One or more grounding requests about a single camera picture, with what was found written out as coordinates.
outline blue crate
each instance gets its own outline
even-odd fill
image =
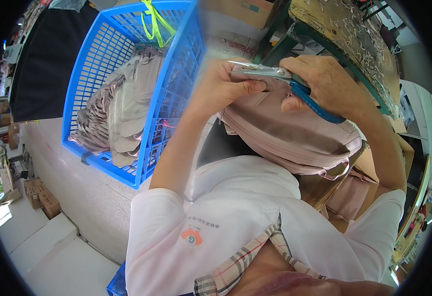
[[[107,285],[107,294],[109,296],[127,296],[125,289],[125,262],[119,267],[112,281]]]
[[[196,11],[196,0],[153,0],[153,6],[177,30],[155,85],[143,130],[139,158],[122,169],[112,165],[110,152],[90,155],[86,162],[122,183],[138,189],[154,172],[155,165],[173,134],[193,88],[206,48]],[[102,10],[78,53],[71,73],[63,110],[61,143],[78,157],[87,150],[68,136],[76,127],[78,110],[101,87],[114,69],[130,59],[133,44],[155,42],[147,39],[144,23],[151,32],[152,20],[142,2]],[[159,26],[163,40],[170,33]],[[166,120],[171,127],[164,127]]]

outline hand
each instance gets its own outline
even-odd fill
[[[209,118],[235,99],[265,90],[266,85],[262,81],[231,82],[229,73],[235,64],[228,61],[247,62],[243,58],[211,61],[198,89],[190,99],[186,112]]]
[[[280,67],[300,76],[311,88],[310,97],[324,110],[351,121],[375,109],[372,99],[331,56],[301,55],[280,61]],[[308,108],[294,96],[282,103],[282,111]]]

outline plaid fabric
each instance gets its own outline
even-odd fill
[[[282,217],[278,214],[275,224],[267,228],[257,238],[242,247],[236,254],[214,269],[211,273],[195,279],[195,296],[224,296],[239,282],[244,270],[255,258],[260,248],[270,240],[277,251],[296,272],[306,273],[313,278],[326,279],[292,257],[290,248],[283,236]]]

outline neon yellow strap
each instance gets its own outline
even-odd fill
[[[140,17],[142,19],[143,30],[145,31],[145,34],[147,35],[147,38],[149,40],[152,40],[154,37],[157,37],[158,46],[164,47],[172,39],[172,37],[177,33],[177,31],[175,31],[173,29],[173,27],[170,26],[170,24],[158,13],[158,11],[152,5],[152,0],[142,0],[142,2],[148,8],[148,10],[145,11],[145,13],[152,16],[152,35],[150,35],[150,33],[147,31],[147,27],[145,26],[145,23],[143,22],[143,14],[141,14]],[[160,29],[158,27],[157,20],[159,20],[160,23],[171,34],[170,38],[168,38],[168,40],[165,43],[163,43],[163,40],[161,38]]]

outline white shirt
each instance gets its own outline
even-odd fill
[[[400,189],[381,195],[342,234],[300,199],[288,170],[257,156],[207,164],[196,171],[193,188],[197,200],[186,213],[183,199],[164,188],[132,200],[125,263],[130,296],[192,292],[198,276],[259,236],[279,213],[293,258],[329,278],[380,281],[405,202]],[[188,239],[188,228],[199,233]]]

